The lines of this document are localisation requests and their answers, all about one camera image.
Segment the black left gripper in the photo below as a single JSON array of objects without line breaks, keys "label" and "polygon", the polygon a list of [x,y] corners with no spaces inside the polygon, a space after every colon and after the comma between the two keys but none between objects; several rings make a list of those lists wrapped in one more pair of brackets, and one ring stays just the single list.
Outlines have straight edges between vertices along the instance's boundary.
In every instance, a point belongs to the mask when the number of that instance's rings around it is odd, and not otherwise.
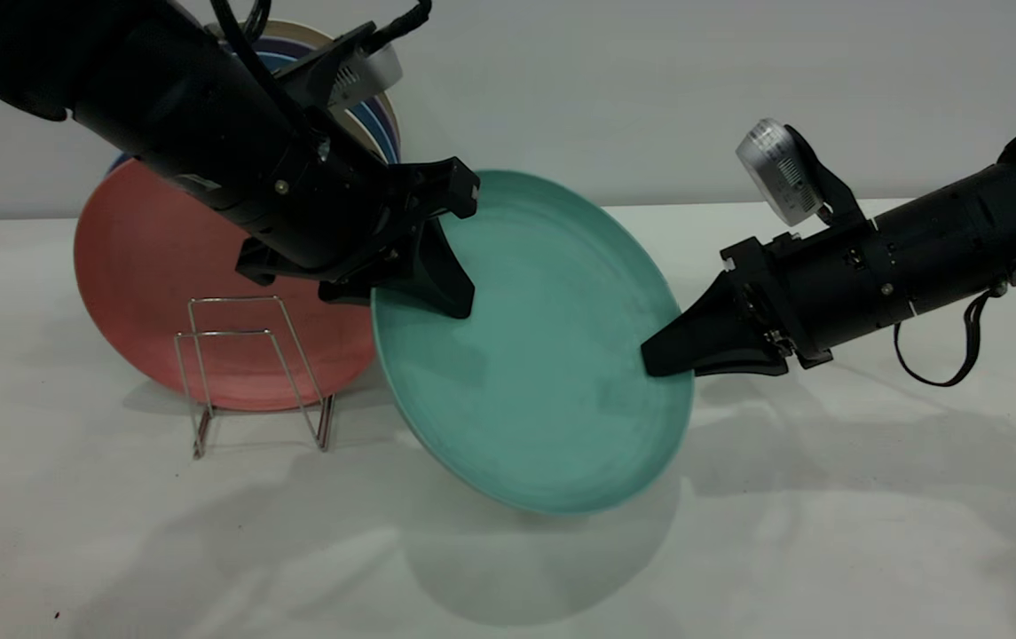
[{"label": "black left gripper", "polygon": [[335,306],[374,309],[410,304],[466,319],[477,286],[448,242],[440,216],[477,214],[482,179],[462,161],[383,166],[379,229],[322,268],[298,265],[255,236],[241,244],[238,272],[257,286],[281,278],[319,280],[319,299]]}]

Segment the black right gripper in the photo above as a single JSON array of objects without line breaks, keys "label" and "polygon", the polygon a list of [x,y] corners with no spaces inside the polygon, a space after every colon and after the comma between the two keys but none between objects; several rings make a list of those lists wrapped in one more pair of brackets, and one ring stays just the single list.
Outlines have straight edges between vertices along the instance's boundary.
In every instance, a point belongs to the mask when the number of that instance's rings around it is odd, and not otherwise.
[{"label": "black right gripper", "polygon": [[646,373],[780,376],[789,373],[791,356],[803,369],[831,363],[831,349],[820,347],[800,319],[781,270],[780,259],[800,244],[798,233],[783,233],[767,244],[752,236],[720,251],[725,272],[642,344]]}]

